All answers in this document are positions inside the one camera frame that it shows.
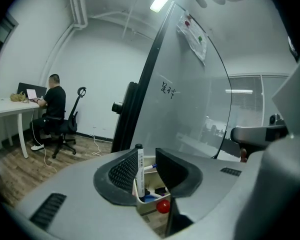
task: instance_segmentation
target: black t-shirt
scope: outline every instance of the black t-shirt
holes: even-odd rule
[[[65,117],[66,92],[61,86],[49,89],[43,99],[48,103],[47,115],[58,118]]]

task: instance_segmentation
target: black office chair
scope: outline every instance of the black office chair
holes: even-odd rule
[[[76,144],[76,140],[75,139],[66,139],[66,134],[75,134],[77,131],[76,117],[77,117],[78,112],[75,113],[75,110],[76,110],[76,107],[78,105],[80,98],[85,96],[86,89],[87,89],[86,87],[80,87],[78,89],[78,98],[76,98],[75,104],[69,115],[68,120],[64,120],[63,118],[56,117],[56,116],[50,116],[50,115],[46,116],[46,118],[50,122],[50,126],[54,124],[54,126],[52,128],[50,127],[49,130],[51,132],[54,132],[56,135],[59,135],[58,140],[53,141],[53,142],[57,142],[57,147],[55,148],[54,153],[52,155],[53,159],[56,158],[56,155],[61,150],[63,145],[65,145],[66,147],[71,149],[73,151],[72,154],[74,154],[74,155],[76,154],[76,150],[68,144],[68,142],[73,142],[74,144]]]

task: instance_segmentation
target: wooden floor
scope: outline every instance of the wooden floor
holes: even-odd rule
[[[45,162],[60,171],[77,162],[99,157],[92,154],[98,152],[98,147],[93,139],[77,135],[67,137],[67,139],[72,138],[76,139],[76,145],[70,142],[70,145],[76,149],[76,155],[72,154],[72,150],[63,147],[55,159],[52,159],[55,144],[46,147],[46,157],[43,149],[36,152],[31,151],[33,142],[29,133],[24,133],[28,159],[23,156],[19,138],[13,140],[13,146],[4,141],[3,148],[0,150],[0,193],[5,201],[15,207],[27,193],[53,176],[56,171],[47,167]],[[96,143],[100,146],[100,155],[104,156],[111,152],[111,142],[96,140]]]

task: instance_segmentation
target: white cable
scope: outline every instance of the white cable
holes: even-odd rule
[[[100,152],[101,152],[101,150],[100,150],[100,147],[99,147],[99,145],[96,143],[96,138],[95,138],[95,133],[93,132],[92,134],[90,134],[92,137],[93,137],[93,142],[94,142],[94,144],[96,144],[97,145],[97,147],[98,147],[98,150],[99,150],[99,152],[98,153],[95,153],[95,152],[93,152],[92,153],[92,155],[97,155],[97,156],[99,156],[99,157],[101,157],[101,155],[99,154]]]
[[[32,122],[32,119],[34,118],[34,113],[35,113],[34,108],[32,108],[32,116],[31,116],[32,133],[33,133],[33,137],[34,137],[35,141],[36,141],[38,144],[40,144],[40,143],[37,141],[37,139],[36,139],[35,131],[34,131],[34,123]],[[46,149],[45,149],[45,146],[43,146],[43,149],[44,149],[44,163],[45,163],[45,165],[46,165],[47,167],[53,168],[53,169],[55,170],[55,172],[57,173],[56,168],[54,168],[53,166],[47,165],[47,163],[46,163],[46,155],[47,155],[47,151],[46,151]]]

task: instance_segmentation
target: white desk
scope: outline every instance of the white desk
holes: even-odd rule
[[[24,139],[24,131],[22,128],[22,113],[30,112],[33,110],[38,110],[39,105],[34,102],[22,103],[18,101],[11,101],[9,98],[0,98],[0,118],[9,116],[9,115],[17,115],[17,123],[18,123],[18,133],[21,143],[21,149],[24,158],[28,158],[28,153],[26,149],[25,139]],[[4,121],[5,129],[8,135],[9,143],[12,146],[12,139],[9,125],[7,125],[6,121]]]
[[[186,144],[186,145],[206,154],[209,157],[213,157],[218,152],[218,149],[216,147],[209,146],[205,143],[202,143],[196,139],[190,138],[189,136],[183,135],[181,133],[177,133],[176,138],[178,140],[180,140],[183,144]],[[219,151],[219,155],[218,155],[217,159],[225,160],[225,161],[240,162],[240,158],[238,158],[234,155],[228,154],[227,152],[225,152],[223,150]]]

